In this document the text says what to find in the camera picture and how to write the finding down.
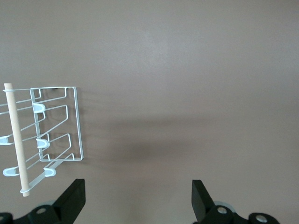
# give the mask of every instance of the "silver screw head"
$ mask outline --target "silver screw head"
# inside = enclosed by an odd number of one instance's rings
[[[225,209],[225,208],[223,208],[223,207],[219,207],[218,209],[217,209],[217,211],[219,212],[219,213],[221,213],[221,214],[226,214],[228,211]]]
[[[265,217],[265,216],[262,216],[262,215],[257,215],[257,216],[256,216],[256,219],[257,219],[257,221],[259,221],[259,222],[261,222],[261,223],[266,223],[266,222],[268,222],[268,220],[266,219],[266,217]]]

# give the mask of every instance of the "gray surface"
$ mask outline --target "gray surface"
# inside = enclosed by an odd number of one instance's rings
[[[0,210],[18,217],[85,178],[78,224],[187,224],[202,179],[243,217],[298,223],[298,11],[296,0],[1,1],[1,82],[77,86],[85,159],[27,198],[0,175]],[[13,148],[1,155],[2,170]]]

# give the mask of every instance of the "white wire rack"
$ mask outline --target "white wire rack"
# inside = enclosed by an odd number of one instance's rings
[[[42,179],[44,179],[45,177],[55,176],[56,174],[55,169],[62,162],[80,161],[84,157],[82,140],[81,140],[80,121],[79,121],[77,89],[76,87],[73,86],[65,86],[65,87],[42,87],[42,88],[14,90],[12,89],[11,84],[8,85],[5,84],[5,85],[6,85],[5,86],[6,89],[4,90],[4,92],[7,95],[7,104],[1,104],[0,108],[8,107],[8,111],[0,112],[0,115],[9,113],[13,133],[9,135],[0,136],[0,146],[15,145],[18,166],[4,169],[3,175],[5,176],[19,175],[21,179],[21,186],[22,186],[20,192],[23,194],[23,196],[28,196],[29,191],[33,187],[35,187]],[[49,98],[49,96],[47,96],[48,98],[45,99],[46,97],[44,96],[44,91],[58,91],[58,90],[63,91],[64,94],[62,96],[54,97],[54,98]],[[29,91],[30,98],[16,102],[14,99],[14,93],[19,91],[24,91],[27,93]],[[61,102],[64,102],[65,99],[69,98],[68,96],[70,93],[73,96],[73,101],[71,100],[72,105],[62,104],[62,105],[51,106],[49,104],[49,103],[60,104]],[[71,106],[72,110],[75,111],[75,115],[76,115],[76,122],[75,122],[77,125],[76,136],[74,136],[73,133],[69,133],[69,132],[63,134],[61,134],[60,132],[55,133],[58,127],[61,127],[69,120],[69,115],[70,115],[69,106]],[[27,125],[23,128],[20,128],[17,111],[22,111],[22,110],[32,110],[34,123]],[[47,119],[47,113],[54,110],[64,111],[65,112],[65,114],[63,115],[64,119],[60,120],[58,124],[48,127],[46,131],[45,130],[42,131],[41,125]],[[32,134],[33,136],[22,139],[21,133],[33,126],[35,126],[36,134]],[[34,155],[26,159],[25,154],[23,152],[26,150],[23,149],[22,144],[24,141],[28,141],[32,139],[36,139],[37,151]],[[55,155],[54,157],[51,156],[49,150],[50,146],[61,139],[64,139],[64,141],[67,142],[66,146],[64,146],[63,150],[59,152],[59,155]],[[71,150],[72,142],[74,141],[76,141],[76,144],[78,145],[79,152],[74,152],[73,150]],[[48,164],[43,168],[43,172],[39,176],[37,176],[31,182],[29,182],[27,171],[32,167],[34,167],[39,162],[48,162]]]

